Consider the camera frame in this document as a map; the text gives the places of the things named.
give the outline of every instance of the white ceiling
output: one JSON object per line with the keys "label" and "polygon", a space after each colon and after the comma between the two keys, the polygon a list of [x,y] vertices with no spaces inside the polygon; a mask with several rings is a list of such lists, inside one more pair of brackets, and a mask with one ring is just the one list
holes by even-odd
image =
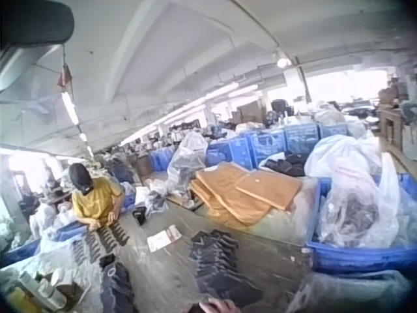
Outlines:
{"label": "white ceiling", "polygon": [[[413,48],[415,35],[392,0],[62,2],[76,23],[65,44],[74,103],[94,151],[217,85],[285,84],[274,65],[277,51],[297,56],[311,76],[392,65],[395,53]],[[0,100],[25,100],[0,105],[2,142],[85,152],[59,96],[61,65],[57,50],[0,94]]]}

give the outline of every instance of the bundle of fabric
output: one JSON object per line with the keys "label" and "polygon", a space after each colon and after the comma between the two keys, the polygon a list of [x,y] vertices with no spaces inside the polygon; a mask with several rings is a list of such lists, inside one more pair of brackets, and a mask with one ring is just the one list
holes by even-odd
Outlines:
{"label": "bundle of fabric", "polygon": [[259,169],[271,170],[292,177],[303,177],[306,176],[304,173],[304,164],[307,158],[307,154],[296,154],[286,151],[268,157],[259,164]]}

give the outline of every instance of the hand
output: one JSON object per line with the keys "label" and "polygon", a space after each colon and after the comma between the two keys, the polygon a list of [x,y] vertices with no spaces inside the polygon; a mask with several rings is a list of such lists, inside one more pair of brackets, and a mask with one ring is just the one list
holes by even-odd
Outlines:
{"label": "hand", "polygon": [[102,227],[99,220],[91,219],[89,222],[89,230],[97,230],[98,228]]}
{"label": "hand", "polygon": [[111,223],[116,221],[118,218],[119,218],[119,211],[112,210],[112,212],[109,213],[107,224],[110,225]]}
{"label": "hand", "polygon": [[212,304],[214,308],[206,303],[200,303],[200,307],[205,313],[240,313],[232,300],[210,298],[208,303]]}

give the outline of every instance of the plastic sheet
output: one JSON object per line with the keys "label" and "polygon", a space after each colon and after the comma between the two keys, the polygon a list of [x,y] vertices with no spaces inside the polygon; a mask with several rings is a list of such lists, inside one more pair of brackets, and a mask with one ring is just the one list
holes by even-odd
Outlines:
{"label": "plastic sheet", "polygon": [[397,271],[330,276],[309,274],[286,313],[399,312],[410,282]]}
{"label": "plastic sheet", "polygon": [[206,139],[199,133],[187,133],[167,169],[171,190],[175,189],[180,195],[189,193],[189,184],[195,178],[195,172],[205,168],[207,146]]}
{"label": "plastic sheet", "polygon": [[321,106],[321,110],[314,115],[314,120],[326,126],[345,122],[345,116],[333,105]]}
{"label": "plastic sheet", "polygon": [[323,138],[307,159],[304,171],[310,177],[332,177],[339,158],[352,160],[356,167],[371,175],[381,168],[381,154],[377,138],[356,140],[352,137],[335,135]]}
{"label": "plastic sheet", "polygon": [[320,242],[336,246],[388,248],[398,233],[399,183],[394,162],[382,154],[379,187],[354,160],[340,158],[321,210]]}

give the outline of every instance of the white bag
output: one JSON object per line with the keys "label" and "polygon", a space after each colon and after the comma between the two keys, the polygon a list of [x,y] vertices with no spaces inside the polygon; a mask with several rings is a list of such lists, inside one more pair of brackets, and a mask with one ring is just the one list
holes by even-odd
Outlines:
{"label": "white bag", "polygon": [[379,187],[355,160],[339,158],[321,211],[319,240],[342,247],[388,248],[398,233],[399,202],[398,176],[388,153],[382,154]]}
{"label": "white bag", "polygon": [[381,168],[381,156],[377,138],[356,140],[335,135],[323,138],[310,153],[304,171],[306,176],[332,177],[338,158],[348,158],[366,173],[375,175]]}

